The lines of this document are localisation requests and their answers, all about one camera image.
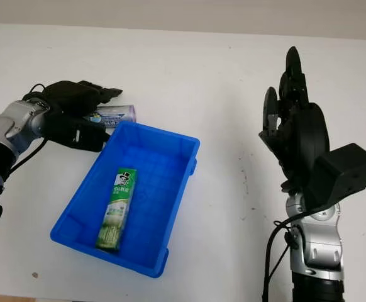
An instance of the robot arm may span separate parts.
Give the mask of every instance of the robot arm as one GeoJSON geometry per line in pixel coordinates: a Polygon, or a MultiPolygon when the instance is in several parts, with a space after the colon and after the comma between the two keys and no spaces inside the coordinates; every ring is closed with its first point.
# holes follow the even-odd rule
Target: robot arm
{"type": "Polygon", "coordinates": [[[289,223],[293,301],[343,301],[338,202],[366,188],[366,151],[354,143],[330,151],[323,112],[309,102],[295,47],[287,53],[279,97],[268,89],[259,135],[287,178],[281,187],[289,195],[289,218],[277,225],[267,244],[263,302],[269,299],[272,241],[289,223]]]}
{"type": "Polygon", "coordinates": [[[121,92],[86,81],[61,81],[11,103],[0,114],[0,194],[10,173],[19,166],[13,167],[19,155],[37,138],[43,137],[43,144],[51,140],[71,148],[101,151],[109,137],[104,125],[83,117],[121,92]]]}

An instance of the green toothpaste box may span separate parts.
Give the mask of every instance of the green toothpaste box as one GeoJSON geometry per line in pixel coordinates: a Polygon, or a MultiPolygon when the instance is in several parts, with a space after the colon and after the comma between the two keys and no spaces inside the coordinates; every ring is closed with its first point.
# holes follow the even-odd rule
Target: green toothpaste box
{"type": "Polygon", "coordinates": [[[118,250],[131,197],[137,178],[137,170],[119,168],[114,181],[110,202],[106,208],[102,227],[96,242],[100,249],[118,250]]]}

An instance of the blue plastic bin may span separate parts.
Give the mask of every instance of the blue plastic bin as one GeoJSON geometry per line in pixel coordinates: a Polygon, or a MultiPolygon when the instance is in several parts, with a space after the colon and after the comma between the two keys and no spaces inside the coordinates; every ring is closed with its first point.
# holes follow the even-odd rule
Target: blue plastic bin
{"type": "Polygon", "coordinates": [[[72,249],[159,277],[199,140],[122,121],[66,207],[50,238],[72,249]],[[138,171],[118,252],[95,248],[118,168],[138,171]]]}

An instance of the white table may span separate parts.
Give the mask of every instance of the white table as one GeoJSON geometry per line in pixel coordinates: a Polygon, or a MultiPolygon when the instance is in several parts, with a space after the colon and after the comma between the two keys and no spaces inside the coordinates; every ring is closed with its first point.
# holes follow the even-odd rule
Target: white table
{"type": "MultiPolygon", "coordinates": [[[[273,220],[286,217],[286,196],[258,132],[265,91],[278,86],[291,45],[301,54],[309,99],[324,111],[331,148],[356,142],[366,149],[366,41],[0,25],[0,112],[34,83],[85,79],[122,88],[113,103],[134,104],[139,122],[201,141],[159,279],[50,240],[97,154],[49,142],[0,196],[0,294],[260,301],[265,245],[273,220]]],[[[366,301],[366,190],[341,206],[345,297],[366,301]]],[[[271,301],[291,300],[288,258],[270,288],[271,301]]]]}

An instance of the white wall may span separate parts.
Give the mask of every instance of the white wall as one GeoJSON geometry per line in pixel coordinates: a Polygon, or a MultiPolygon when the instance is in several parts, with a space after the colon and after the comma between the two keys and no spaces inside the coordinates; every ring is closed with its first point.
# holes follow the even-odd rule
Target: white wall
{"type": "Polygon", "coordinates": [[[366,40],[366,0],[0,0],[0,23],[366,40]]]}

